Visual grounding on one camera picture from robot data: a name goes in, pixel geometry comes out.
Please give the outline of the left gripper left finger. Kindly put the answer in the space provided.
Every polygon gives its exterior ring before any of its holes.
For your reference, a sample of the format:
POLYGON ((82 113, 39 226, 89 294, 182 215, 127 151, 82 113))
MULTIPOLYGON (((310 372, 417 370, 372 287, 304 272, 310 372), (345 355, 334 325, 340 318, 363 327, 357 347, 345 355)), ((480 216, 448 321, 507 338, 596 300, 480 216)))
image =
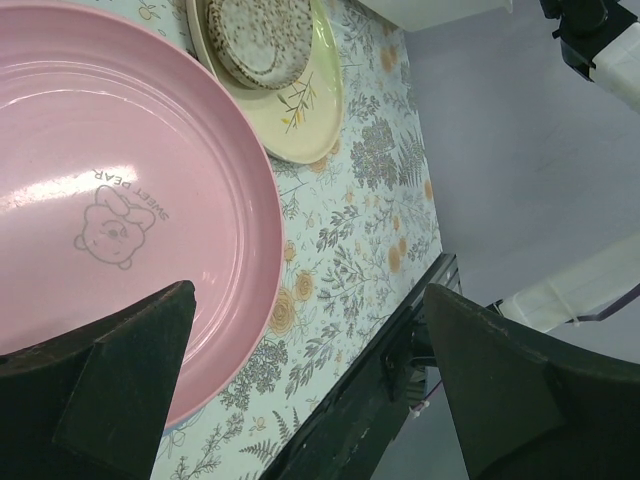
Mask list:
POLYGON ((2 478, 149 478, 195 310, 183 280, 2 355, 2 478))

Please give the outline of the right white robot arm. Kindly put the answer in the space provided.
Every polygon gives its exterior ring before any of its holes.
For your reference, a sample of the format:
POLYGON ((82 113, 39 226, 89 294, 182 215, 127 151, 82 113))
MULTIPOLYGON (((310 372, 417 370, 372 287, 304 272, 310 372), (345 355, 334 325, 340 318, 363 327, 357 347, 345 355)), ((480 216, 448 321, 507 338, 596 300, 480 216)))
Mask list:
MULTIPOLYGON (((559 22, 563 61, 583 79, 639 111, 639 17, 617 1, 542 1, 559 22)), ((602 322, 639 298, 639 235, 611 244, 492 305, 501 316, 547 333, 602 322)))

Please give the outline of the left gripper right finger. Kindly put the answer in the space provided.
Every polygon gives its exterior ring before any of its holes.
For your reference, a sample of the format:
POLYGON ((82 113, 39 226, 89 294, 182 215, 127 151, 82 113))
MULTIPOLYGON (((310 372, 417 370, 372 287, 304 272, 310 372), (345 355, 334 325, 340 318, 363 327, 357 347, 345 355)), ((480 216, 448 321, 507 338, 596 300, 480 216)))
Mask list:
POLYGON ((427 329, 472 479, 636 479, 639 366, 508 320, 440 285, 427 329))

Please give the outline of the light blue plate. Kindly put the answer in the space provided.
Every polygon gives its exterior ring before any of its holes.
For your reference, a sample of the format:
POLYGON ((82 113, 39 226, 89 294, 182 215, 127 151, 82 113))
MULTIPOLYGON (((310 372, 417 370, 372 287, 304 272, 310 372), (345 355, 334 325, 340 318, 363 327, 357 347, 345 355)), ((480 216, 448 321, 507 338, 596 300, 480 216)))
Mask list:
POLYGON ((201 416, 202 407, 195 408, 192 411, 189 411, 187 414, 180 416, 169 422, 163 431, 164 435, 168 435, 170 432, 174 430, 180 430, 183 428, 190 427, 194 422, 197 422, 201 416))

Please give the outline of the pink plate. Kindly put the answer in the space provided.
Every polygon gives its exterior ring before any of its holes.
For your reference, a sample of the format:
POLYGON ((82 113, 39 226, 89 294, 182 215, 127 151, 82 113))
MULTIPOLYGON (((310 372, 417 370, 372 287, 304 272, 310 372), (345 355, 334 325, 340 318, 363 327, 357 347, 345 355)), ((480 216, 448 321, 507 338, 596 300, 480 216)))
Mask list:
POLYGON ((274 174, 185 51, 64 1, 1 5, 1 350, 194 284, 167 424, 245 365, 282 270, 274 174))

